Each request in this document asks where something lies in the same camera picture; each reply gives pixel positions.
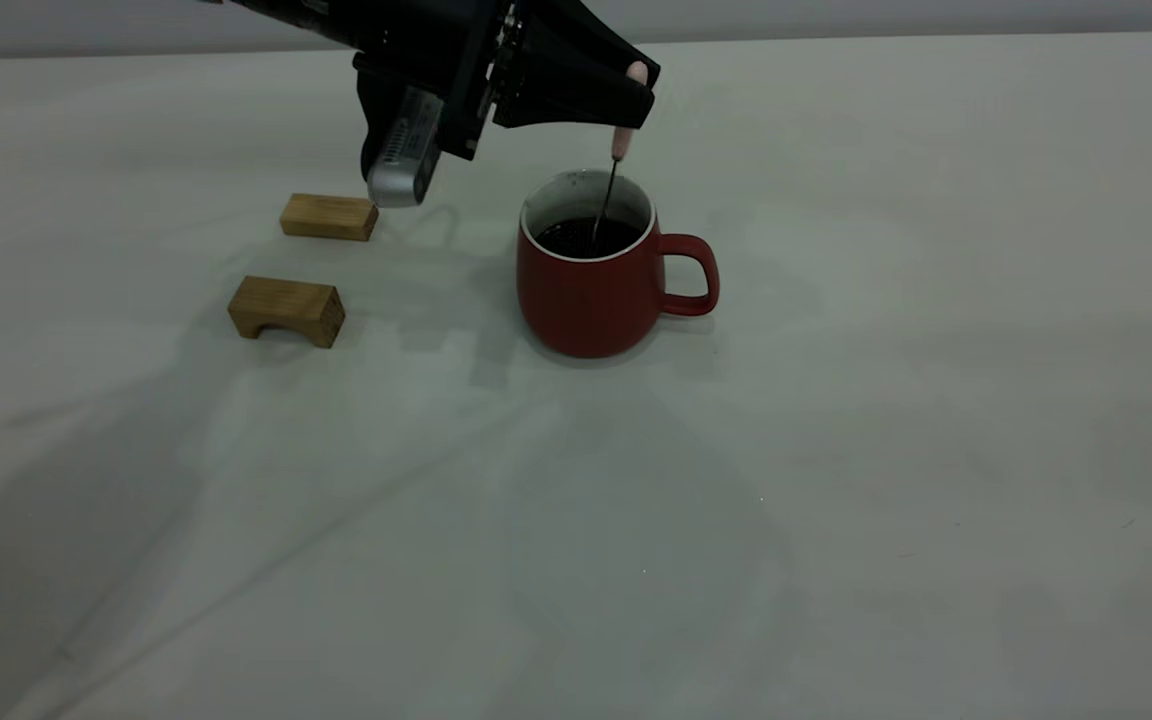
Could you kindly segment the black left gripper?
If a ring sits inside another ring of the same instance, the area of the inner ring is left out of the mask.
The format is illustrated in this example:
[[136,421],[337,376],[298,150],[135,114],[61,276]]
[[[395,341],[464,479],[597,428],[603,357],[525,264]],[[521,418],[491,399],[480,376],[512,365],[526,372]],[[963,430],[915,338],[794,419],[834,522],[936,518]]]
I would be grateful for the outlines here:
[[[366,1],[355,54],[356,92],[367,122],[361,158],[374,161],[396,123],[407,90],[442,100],[435,118],[435,146],[473,159],[493,101],[488,70],[498,54],[511,1]],[[646,85],[659,65],[596,17],[584,1],[521,1],[526,26],[544,28],[579,54],[612,70],[635,61],[646,68]],[[516,94],[497,104],[505,128],[553,123],[639,129],[653,109],[650,88],[627,77],[563,82],[526,77]]]

